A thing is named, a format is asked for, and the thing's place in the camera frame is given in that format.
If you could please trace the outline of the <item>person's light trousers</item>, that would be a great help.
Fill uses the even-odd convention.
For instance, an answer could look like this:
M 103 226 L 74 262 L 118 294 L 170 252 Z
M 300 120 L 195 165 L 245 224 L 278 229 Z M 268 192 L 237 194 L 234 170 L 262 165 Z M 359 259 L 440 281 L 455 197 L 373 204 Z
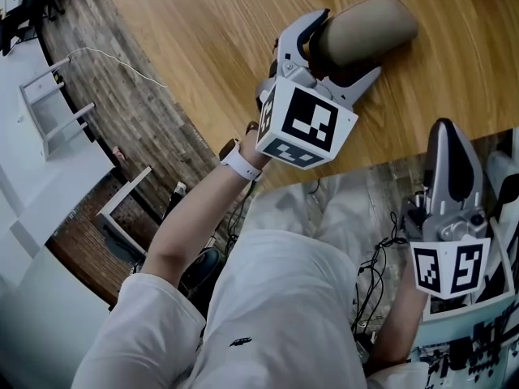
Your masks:
M 259 230 L 296 233 L 345 252 L 355 267 L 367 260 L 380 233 L 371 218 L 367 172 L 357 170 L 321 180 L 318 205 L 310 182 L 258 193 L 248 208 L 241 234 Z

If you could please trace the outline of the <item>person's white shirt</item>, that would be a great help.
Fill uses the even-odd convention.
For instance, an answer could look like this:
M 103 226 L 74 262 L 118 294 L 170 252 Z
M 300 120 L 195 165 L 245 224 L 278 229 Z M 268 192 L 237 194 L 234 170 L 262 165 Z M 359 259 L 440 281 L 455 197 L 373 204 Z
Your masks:
M 282 231 L 244 233 L 206 316 L 170 283 L 134 274 L 72 389 L 419 389 L 422 367 L 368 378 L 349 327 L 346 254 Z

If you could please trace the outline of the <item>beige cylindrical object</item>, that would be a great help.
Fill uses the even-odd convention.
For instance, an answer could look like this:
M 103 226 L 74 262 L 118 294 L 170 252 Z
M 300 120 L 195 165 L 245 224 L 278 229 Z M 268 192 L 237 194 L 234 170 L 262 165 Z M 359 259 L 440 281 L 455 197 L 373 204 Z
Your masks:
M 335 14 L 309 40 L 311 60 L 341 68 L 413 40 L 418 21 L 400 0 L 363 0 Z

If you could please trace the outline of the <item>black box device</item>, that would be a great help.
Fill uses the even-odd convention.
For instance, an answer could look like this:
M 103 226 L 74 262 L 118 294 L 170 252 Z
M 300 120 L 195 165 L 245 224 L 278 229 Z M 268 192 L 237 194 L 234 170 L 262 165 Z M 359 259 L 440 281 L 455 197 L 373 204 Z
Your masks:
M 374 346 L 375 335 L 376 333 L 374 331 L 359 332 L 354 334 L 354 341 L 356 344 L 358 355 L 363 365 L 365 365 L 368 362 L 371 350 Z

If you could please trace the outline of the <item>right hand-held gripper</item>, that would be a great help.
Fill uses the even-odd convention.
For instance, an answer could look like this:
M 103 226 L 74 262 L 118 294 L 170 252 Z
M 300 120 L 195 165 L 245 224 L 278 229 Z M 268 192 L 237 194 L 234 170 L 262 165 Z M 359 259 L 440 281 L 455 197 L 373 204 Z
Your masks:
M 424 167 L 428 216 L 410 241 L 416 288 L 448 300 L 483 283 L 491 239 L 481 204 L 483 171 L 471 141 L 447 118 L 431 128 Z

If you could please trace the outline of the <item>white waste bin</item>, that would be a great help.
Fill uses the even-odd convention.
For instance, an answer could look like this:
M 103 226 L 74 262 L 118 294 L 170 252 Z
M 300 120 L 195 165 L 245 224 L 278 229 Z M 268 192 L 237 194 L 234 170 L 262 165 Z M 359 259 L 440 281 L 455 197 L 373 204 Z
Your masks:
M 493 216 L 500 222 L 519 221 L 519 164 L 501 151 L 487 160 L 487 177 L 496 198 Z

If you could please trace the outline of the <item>white desk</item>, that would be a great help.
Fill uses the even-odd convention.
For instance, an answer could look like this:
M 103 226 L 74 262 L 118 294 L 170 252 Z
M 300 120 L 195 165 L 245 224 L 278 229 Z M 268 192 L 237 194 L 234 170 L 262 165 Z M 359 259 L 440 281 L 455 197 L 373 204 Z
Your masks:
M 50 130 L 45 130 L 44 126 L 42 125 L 42 120 L 39 119 L 38 115 L 36 114 L 35 108 L 39 103 L 48 100 L 50 97 L 60 92 L 61 89 L 64 88 L 65 83 L 54 83 L 44 91 L 40 92 L 39 95 L 33 99 L 28 96 L 28 89 L 34 83 L 43 79 L 45 76 L 54 75 L 54 72 L 56 72 L 61 66 L 64 66 L 70 62 L 71 58 L 67 56 L 59 62 L 48 66 L 41 73 L 32 77 L 28 82 L 22 83 L 18 86 L 19 108 L 22 113 L 19 122 L 26 120 L 29 123 L 29 126 L 33 129 L 37 140 L 38 151 L 44 161 L 47 161 L 62 145 L 69 143 L 73 138 L 75 138 L 83 129 L 88 126 L 88 124 L 86 122 L 80 124 L 74 133 L 71 133 L 65 137 L 60 143 L 57 144 L 55 148 L 51 147 L 52 140 L 57 135 L 61 135 L 62 132 L 73 122 L 77 122 L 79 118 L 83 117 L 87 113 L 90 113 L 95 107 L 93 102 L 84 106 L 78 112 L 67 116 L 61 121 L 58 121 L 56 125 Z
M 480 322 L 492 320 L 514 302 L 519 302 L 519 221 L 500 223 L 491 220 L 494 238 L 489 267 L 497 281 L 485 279 L 483 288 L 471 294 L 465 306 L 448 312 L 425 312 L 414 347 L 448 342 L 469 335 Z
M 122 228 L 111 213 L 151 172 L 151 167 L 147 166 L 133 181 L 124 184 L 94 218 L 95 226 L 107 240 L 110 253 L 126 263 L 139 262 L 146 255 L 146 251 Z

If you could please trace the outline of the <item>white smartwatch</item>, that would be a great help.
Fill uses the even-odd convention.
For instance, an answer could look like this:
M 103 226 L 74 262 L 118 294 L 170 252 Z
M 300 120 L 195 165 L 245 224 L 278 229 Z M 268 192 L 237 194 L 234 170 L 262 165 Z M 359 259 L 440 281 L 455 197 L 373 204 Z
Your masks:
M 230 139 L 220 150 L 219 160 L 222 165 L 229 166 L 235 173 L 249 182 L 257 182 L 263 173 L 241 155 L 240 142 L 237 139 Z

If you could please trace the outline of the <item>person's right forearm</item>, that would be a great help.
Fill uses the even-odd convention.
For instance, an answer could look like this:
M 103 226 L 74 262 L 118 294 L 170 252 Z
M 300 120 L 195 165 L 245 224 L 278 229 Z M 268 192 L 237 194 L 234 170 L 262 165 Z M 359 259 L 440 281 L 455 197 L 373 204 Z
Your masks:
M 405 270 L 371 350 L 370 370 L 375 372 L 405 362 L 413 347 L 426 302 L 427 294 L 415 286 L 413 270 Z

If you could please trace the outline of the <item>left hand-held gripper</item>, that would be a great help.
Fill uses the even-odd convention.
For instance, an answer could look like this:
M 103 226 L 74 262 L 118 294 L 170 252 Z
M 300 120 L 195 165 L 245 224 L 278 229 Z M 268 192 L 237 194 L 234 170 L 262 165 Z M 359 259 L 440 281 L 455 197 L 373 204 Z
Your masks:
M 303 46 L 328 19 L 329 9 L 306 13 L 279 36 L 278 72 L 260 95 L 256 150 L 299 169 L 334 160 L 352 132 L 358 115 L 353 106 L 379 78 L 373 67 L 348 87 L 311 74 Z

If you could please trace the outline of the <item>person's left forearm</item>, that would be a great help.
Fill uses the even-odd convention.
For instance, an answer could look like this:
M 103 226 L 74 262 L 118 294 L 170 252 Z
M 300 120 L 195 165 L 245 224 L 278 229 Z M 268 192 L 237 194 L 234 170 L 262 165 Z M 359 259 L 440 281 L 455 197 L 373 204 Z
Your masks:
M 249 183 L 231 166 L 218 165 L 165 218 L 141 271 L 177 287 L 183 272 Z

